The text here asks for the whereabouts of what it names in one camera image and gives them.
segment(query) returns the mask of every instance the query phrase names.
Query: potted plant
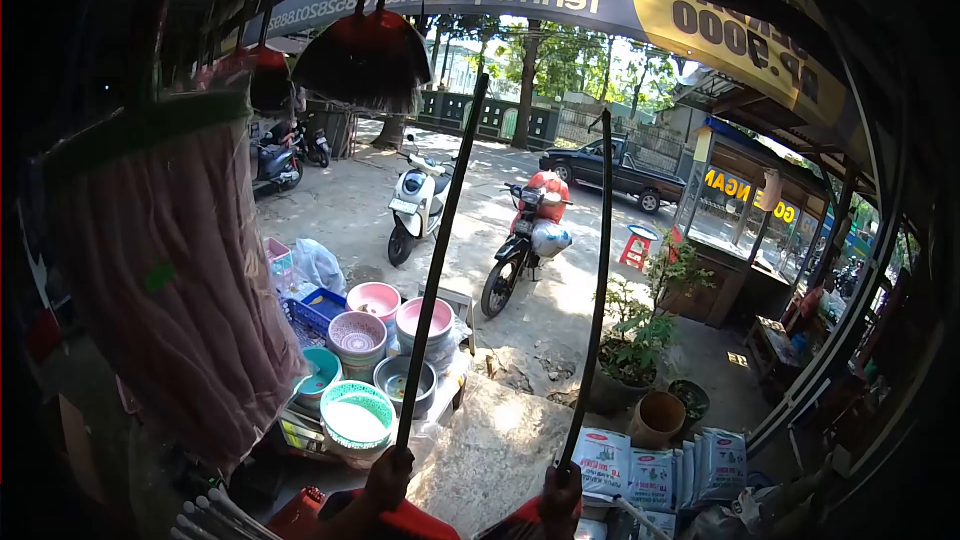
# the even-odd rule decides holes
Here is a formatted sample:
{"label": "potted plant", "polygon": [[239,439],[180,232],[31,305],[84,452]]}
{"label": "potted plant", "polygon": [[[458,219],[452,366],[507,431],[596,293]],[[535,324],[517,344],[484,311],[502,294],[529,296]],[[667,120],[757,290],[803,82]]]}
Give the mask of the potted plant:
{"label": "potted plant", "polygon": [[666,307],[679,294],[712,285],[713,271],[693,268],[696,250],[664,229],[659,232],[664,241],[647,261],[649,286],[618,274],[611,274],[606,284],[604,314],[613,325],[600,340],[589,399],[594,413],[622,411],[653,387],[657,358],[674,343],[676,322]]}

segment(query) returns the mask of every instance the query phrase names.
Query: yellow banner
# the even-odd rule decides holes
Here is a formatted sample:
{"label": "yellow banner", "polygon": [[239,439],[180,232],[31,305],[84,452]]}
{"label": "yellow banner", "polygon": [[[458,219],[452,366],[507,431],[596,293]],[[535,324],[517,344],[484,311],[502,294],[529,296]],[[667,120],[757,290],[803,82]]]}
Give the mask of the yellow banner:
{"label": "yellow banner", "polygon": [[650,42],[713,67],[813,126],[833,128],[847,89],[773,25],[701,0],[633,0]]}

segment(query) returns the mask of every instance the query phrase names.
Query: pickup truck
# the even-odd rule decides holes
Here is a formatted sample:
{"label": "pickup truck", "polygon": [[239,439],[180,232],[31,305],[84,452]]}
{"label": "pickup truck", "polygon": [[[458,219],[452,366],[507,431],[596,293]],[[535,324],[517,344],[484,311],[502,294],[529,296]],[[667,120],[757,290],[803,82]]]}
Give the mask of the pickup truck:
{"label": "pickup truck", "polygon": [[[625,140],[613,139],[613,189],[636,197],[644,213],[654,214],[661,202],[680,202],[687,182],[676,175],[659,173],[634,164],[629,152],[624,152]],[[577,150],[549,148],[540,157],[539,168],[554,172],[567,184],[582,180],[591,185],[603,184],[603,140],[598,139]]]}

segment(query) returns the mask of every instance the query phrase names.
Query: parked scooter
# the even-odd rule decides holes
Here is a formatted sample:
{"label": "parked scooter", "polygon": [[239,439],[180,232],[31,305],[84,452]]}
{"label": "parked scooter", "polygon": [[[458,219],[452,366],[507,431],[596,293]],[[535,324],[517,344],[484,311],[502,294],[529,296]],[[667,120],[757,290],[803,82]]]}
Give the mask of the parked scooter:
{"label": "parked scooter", "polygon": [[304,135],[294,136],[293,146],[288,148],[277,144],[264,144],[273,138],[267,132],[261,141],[254,140],[249,145],[250,157],[256,158],[256,177],[253,178],[253,191],[264,186],[274,185],[282,191],[293,190],[304,177],[304,166],[297,161],[297,146],[303,142]]}
{"label": "parked scooter", "polygon": [[452,162],[457,160],[453,157],[451,163],[438,165],[430,157],[420,156],[413,134],[408,134],[407,140],[414,146],[415,153],[400,154],[413,168],[400,175],[390,198],[393,231],[387,243],[387,259],[394,267],[410,257],[414,241],[423,240],[440,225],[452,179],[444,165],[452,167]]}
{"label": "parked scooter", "polygon": [[537,268],[550,261],[550,258],[541,257],[534,251],[534,221],[538,218],[538,210],[573,204],[561,198],[557,192],[548,192],[543,187],[518,186],[510,182],[504,182],[503,185],[506,186],[503,192],[510,192],[513,206],[520,211],[520,216],[513,223],[513,230],[503,246],[496,251],[496,265],[486,276],[480,309],[488,318],[496,317],[507,306],[524,271],[529,270],[531,278],[536,280]]}
{"label": "parked scooter", "polygon": [[303,143],[301,152],[303,158],[314,165],[319,165],[322,168],[330,166],[330,145],[322,129],[314,132],[313,138],[311,138],[310,141]]}

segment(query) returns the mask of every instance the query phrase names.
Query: food cart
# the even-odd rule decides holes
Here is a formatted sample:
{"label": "food cart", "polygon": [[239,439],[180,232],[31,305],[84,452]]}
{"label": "food cart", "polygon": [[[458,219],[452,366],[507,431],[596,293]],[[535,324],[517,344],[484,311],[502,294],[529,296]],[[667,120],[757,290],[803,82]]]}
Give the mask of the food cart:
{"label": "food cart", "polygon": [[[815,263],[830,184],[716,117],[697,134],[673,234],[697,249],[696,267],[713,272],[713,287],[678,296],[670,310],[717,328],[779,319]],[[758,206],[768,170],[783,182],[769,212]]]}

